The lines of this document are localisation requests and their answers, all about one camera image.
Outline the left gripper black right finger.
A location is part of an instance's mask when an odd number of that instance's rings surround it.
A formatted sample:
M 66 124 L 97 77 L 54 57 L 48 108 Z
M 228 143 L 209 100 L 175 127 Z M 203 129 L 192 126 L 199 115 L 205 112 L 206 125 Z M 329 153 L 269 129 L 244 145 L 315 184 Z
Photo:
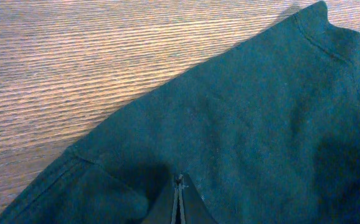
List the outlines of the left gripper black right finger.
M 181 224 L 217 224 L 209 213 L 188 174 L 180 174 L 178 183 Z

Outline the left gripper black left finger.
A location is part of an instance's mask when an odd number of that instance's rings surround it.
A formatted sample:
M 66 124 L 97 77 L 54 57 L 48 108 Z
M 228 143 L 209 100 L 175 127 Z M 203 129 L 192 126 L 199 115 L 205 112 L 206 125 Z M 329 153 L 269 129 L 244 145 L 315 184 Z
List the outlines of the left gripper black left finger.
M 179 179 L 173 176 L 162 189 L 141 224 L 176 224 L 179 203 Z

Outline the black Nike t-shirt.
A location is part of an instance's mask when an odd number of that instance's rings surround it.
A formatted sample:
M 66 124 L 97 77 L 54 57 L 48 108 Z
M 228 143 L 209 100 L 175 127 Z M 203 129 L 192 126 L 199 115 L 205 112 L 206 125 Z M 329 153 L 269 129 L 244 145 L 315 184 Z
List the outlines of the black Nike t-shirt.
M 219 223 L 360 223 L 360 33 L 300 10 L 114 112 L 0 223 L 141 223 L 178 174 Z

